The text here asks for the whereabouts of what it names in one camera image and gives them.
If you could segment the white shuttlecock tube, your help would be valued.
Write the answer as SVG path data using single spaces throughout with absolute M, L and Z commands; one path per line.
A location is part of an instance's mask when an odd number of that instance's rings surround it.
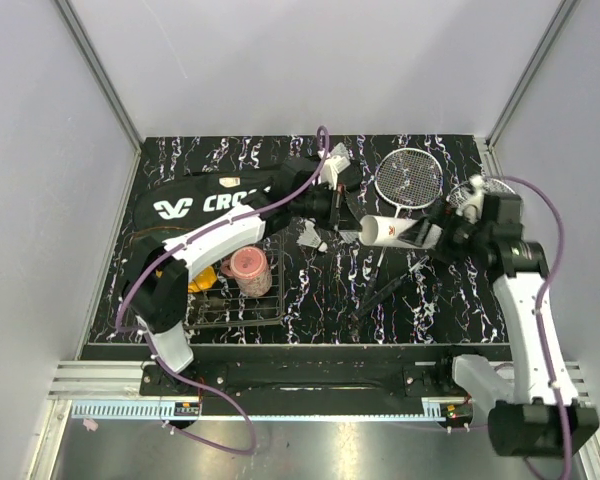
M 404 242 L 404 231 L 416 221 L 418 220 L 366 215 L 360 220 L 361 230 L 358 232 L 358 238 L 365 246 L 431 249 L 413 248 Z

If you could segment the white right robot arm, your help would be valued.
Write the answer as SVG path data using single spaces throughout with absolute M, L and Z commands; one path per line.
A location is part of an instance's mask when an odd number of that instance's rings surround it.
M 523 238 L 522 200 L 511 193 L 477 194 L 462 207 L 438 199 L 404 237 L 434 259 L 470 258 L 487 274 L 502 310 L 514 374 L 463 354 L 434 371 L 446 396 L 465 390 L 487 414 L 495 452 L 505 457 L 571 459 L 597 431 L 597 411 L 583 405 L 566 369 L 551 317 L 550 271 L 543 247 Z

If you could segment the white shuttlecock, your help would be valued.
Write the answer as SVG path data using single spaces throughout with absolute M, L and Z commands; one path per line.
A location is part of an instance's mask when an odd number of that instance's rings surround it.
M 351 164 L 351 159 L 346 146 L 338 143 L 329 153 L 326 163 L 339 172 L 347 169 Z
M 325 253 L 328 249 L 327 244 L 317 233 L 315 223 L 311 220 L 304 221 L 304 228 L 297 239 L 297 244 L 317 250 L 319 253 Z

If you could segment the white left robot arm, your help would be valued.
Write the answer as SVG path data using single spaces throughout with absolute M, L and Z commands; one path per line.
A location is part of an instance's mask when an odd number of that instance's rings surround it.
M 164 368 L 160 381 L 170 393 L 186 395 L 196 382 L 196 372 L 189 366 L 194 354 L 183 326 L 189 284 L 236 250 L 286 228 L 294 217 L 312 218 L 327 229 L 335 227 L 344 190 L 339 176 L 349 166 L 342 155 L 318 163 L 289 158 L 264 188 L 231 200 L 222 216 L 175 238 L 162 242 L 144 238 L 137 244 L 125 269 L 115 327 L 130 332 L 122 320 L 127 310 L 134 313 Z

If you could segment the black racket bag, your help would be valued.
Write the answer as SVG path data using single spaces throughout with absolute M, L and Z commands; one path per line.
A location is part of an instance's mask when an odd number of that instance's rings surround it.
M 249 195 L 263 194 L 268 196 L 271 202 L 281 199 L 288 195 L 280 189 L 283 184 L 289 184 L 290 190 L 295 191 L 310 173 L 302 172 L 294 180 L 290 175 L 291 171 L 282 165 L 240 172 L 190 174 L 141 194 L 133 207 L 133 224 L 138 230 L 195 230 L 221 217 Z M 312 186 L 301 195 L 306 195 L 314 189 L 325 188 Z M 350 224 L 339 230 L 356 231 L 358 221 L 349 207 L 348 210 Z M 262 218 L 266 222 L 265 234 L 272 235 L 286 228 L 292 219 L 302 217 L 294 216 L 288 203 L 278 210 L 265 213 Z

